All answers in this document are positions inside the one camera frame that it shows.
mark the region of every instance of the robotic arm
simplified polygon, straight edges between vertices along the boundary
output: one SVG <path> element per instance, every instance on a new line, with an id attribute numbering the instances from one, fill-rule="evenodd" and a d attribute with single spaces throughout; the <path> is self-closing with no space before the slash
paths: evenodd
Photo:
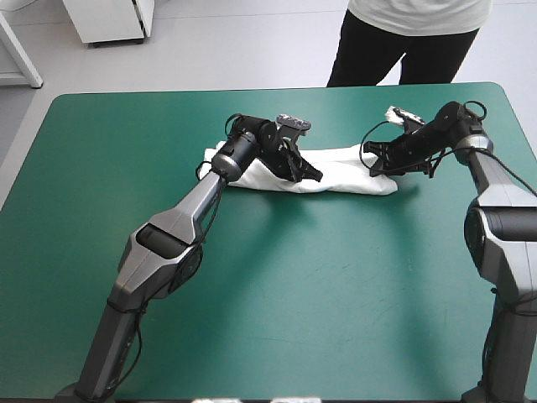
<path id="1" fill-rule="evenodd" d="M 81 376 L 56 395 L 58 403 L 112 398 L 130 372 L 121 378 L 136 334 L 141 343 L 139 325 L 149 301 L 165 298 L 196 273 L 223 189 L 237 181 L 256 157 L 288 181 L 321 180 L 322 173 L 300 156 L 296 146 L 298 137 L 310 129 L 309 122 L 288 115 L 271 122 L 240 114 L 231 116 L 230 122 L 227 142 L 213 157 L 211 171 L 179 204 L 155 214 L 130 235 Z"/>
<path id="2" fill-rule="evenodd" d="M 461 399 L 522 403 L 528 401 L 524 391 L 537 335 L 537 197 L 509 179 L 482 127 L 486 112 L 477 116 L 468 103 L 447 103 L 427 124 L 394 109 L 404 134 L 388 143 L 367 142 L 363 150 L 378 156 L 371 176 L 430 174 L 430 157 L 446 148 L 469 167 L 478 196 L 467 210 L 464 237 L 479 275 L 495 285 L 496 300 L 482 379 Z"/>

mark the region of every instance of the white cloth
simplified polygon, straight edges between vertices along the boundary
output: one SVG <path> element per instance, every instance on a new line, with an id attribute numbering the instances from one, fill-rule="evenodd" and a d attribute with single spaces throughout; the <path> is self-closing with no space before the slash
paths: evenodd
<path id="1" fill-rule="evenodd" d="M 492 0 L 350 0 L 349 11 L 364 23 L 393 34 L 464 34 L 487 21 Z"/>
<path id="2" fill-rule="evenodd" d="M 217 149 L 224 142 L 216 145 L 216 149 L 205 150 L 205 161 L 211 161 Z M 304 179 L 294 183 L 275 176 L 261 161 L 255 159 L 241 178 L 230 183 L 231 186 L 247 187 L 258 191 L 291 191 L 293 193 L 311 193 L 319 191 L 343 191 L 367 195 L 389 195 L 397 191 L 395 181 L 385 175 L 372 178 L 369 170 L 363 166 L 359 157 L 360 144 L 345 149 L 301 150 L 300 154 L 316 169 L 323 173 L 321 182 Z M 363 153 L 364 162 L 371 166 L 377 156 Z M 209 172 L 210 165 L 204 164 L 200 177 Z"/>

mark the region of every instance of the white shirt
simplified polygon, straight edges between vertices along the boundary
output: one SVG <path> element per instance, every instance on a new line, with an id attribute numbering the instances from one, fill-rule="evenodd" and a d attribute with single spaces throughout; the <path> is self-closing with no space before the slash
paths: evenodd
<path id="1" fill-rule="evenodd" d="M 364 23 L 393 34 L 463 34 L 481 28 L 492 0 L 350 0 L 349 11 Z"/>

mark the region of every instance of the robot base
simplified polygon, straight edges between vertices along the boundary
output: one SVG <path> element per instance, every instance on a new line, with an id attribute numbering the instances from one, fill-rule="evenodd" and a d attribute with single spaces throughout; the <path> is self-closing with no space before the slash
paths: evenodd
<path id="1" fill-rule="evenodd" d="M 465 392 L 462 394 L 461 397 L 462 403 L 497 403 L 495 400 L 491 398 L 487 398 L 485 394 L 485 389 L 483 389 L 482 386 L 476 386 L 473 389 L 470 389 L 468 392 Z M 529 400 L 526 396 L 524 396 L 523 400 L 520 403 L 531 403 L 531 400 Z"/>
<path id="2" fill-rule="evenodd" d="M 75 395 L 76 384 L 66 386 L 60 390 L 56 396 L 54 396 L 54 403 L 88 403 L 86 400 Z M 104 400 L 102 403 L 115 403 L 112 396 Z"/>

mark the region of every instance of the folded white towel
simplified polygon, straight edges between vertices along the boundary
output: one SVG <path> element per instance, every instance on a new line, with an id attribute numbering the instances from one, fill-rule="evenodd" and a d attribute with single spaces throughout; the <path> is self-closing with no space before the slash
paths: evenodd
<path id="1" fill-rule="evenodd" d="M 205 161 L 211 161 L 216 151 L 224 145 L 221 141 L 215 149 L 205 150 Z M 230 186 L 247 187 L 258 191 L 291 191 L 293 193 L 312 193 L 318 191 L 343 191 L 348 193 L 362 193 L 366 195 L 389 195 L 397 191 L 395 181 L 386 175 L 372 178 L 369 170 L 363 166 L 359 158 L 360 144 L 345 149 L 302 149 L 300 154 L 323 174 L 321 182 L 304 179 L 294 183 L 280 179 L 255 159 L 241 178 L 232 182 Z M 363 153 L 363 161 L 371 166 L 377 156 L 372 153 Z M 210 165 L 204 164 L 200 170 L 200 177 L 209 172 Z"/>

